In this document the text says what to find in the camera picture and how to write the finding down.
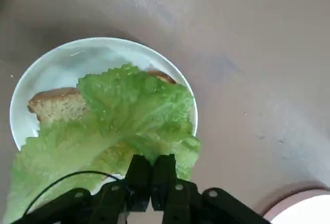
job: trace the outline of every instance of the table surface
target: table surface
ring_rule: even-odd
[[[16,83],[48,50],[97,36],[146,44],[187,77],[200,190],[221,187],[263,213],[283,195],[329,186],[329,17],[329,0],[0,0],[0,213],[17,151]]]

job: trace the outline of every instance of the bread slice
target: bread slice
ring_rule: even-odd
[[[166,73],[161,71],[149,71],[148,73],[162,81],[175,84],[175,81]],[[39,92],[28,102],[27,107],[31,113],[37,114],[39,122],[76,119],[88,110],[86,102],[75,87]]]

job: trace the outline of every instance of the black cable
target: black cable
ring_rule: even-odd
[[[34,199],[33,201],[29,204],[29,206],[26,208],[24,214],[22,217],[24,217],[25,215],[27,215],[27,212],[29,212],[29,210],[31,209],[31,207],[33,206],[33,204],[35,204],[35,202],[47,191],[49,190],[50,188],[52,188],[53,186],[55,186],[56,184],[58,184],[59,182],[63,181],[64,179],[67,179],[67,178],[70,178],[72,176],[75,176],[75,175],[79,175],[79,174],[99,174],[99,175],[104,175],[104,176],[107,176],[109,178],[112,178],[112,179],[115,179],[116,181],[119,180],[119,178],[113,176],[113,175],[110,175],[108,173],[105,173],[105,172],[101,172],[101,171],[76,171],[76,172],[73,172],[73,173],[70,173],[70,174],[67,174],[61,178],[59,178],[58,180],[56,180],[55,182],[51,183],[49,186],[47,186],[45,189],[43,189]]]

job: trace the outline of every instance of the white object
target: white object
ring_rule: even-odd
[[[10,127],[18,149],[27,137],[38,136],[39,122],[27,109],[38,92],[60,87],[75,87],[89,73],[131,62],[141,70],[158,69],[193,92],[187,80],[164,56],[144,45],[118,38],[87,38],[66,43],[36,60],[20,78],[10,103]],[[197,132],[197,106],[191,113],[193,135]]]
[[[292,195],[264,216],[272,224],[328,224],[330,223],[330,193],[326,190],[307,190]]]

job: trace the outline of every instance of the green lettuce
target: green lettuce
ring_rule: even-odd
[[[134,154],[151,163],[174,153],[177,174],[189,179],[200,149],[189,120],[193,96],[131,64],[86,75],[77,87],[90,111],[76,120],[41,124],[13,162],[4,223],[20,218],[33,198],[58,178],[79,170],[125,174]],[[76,187],[94,189],[104,177],[77,175],[59,183],[36,203]]]

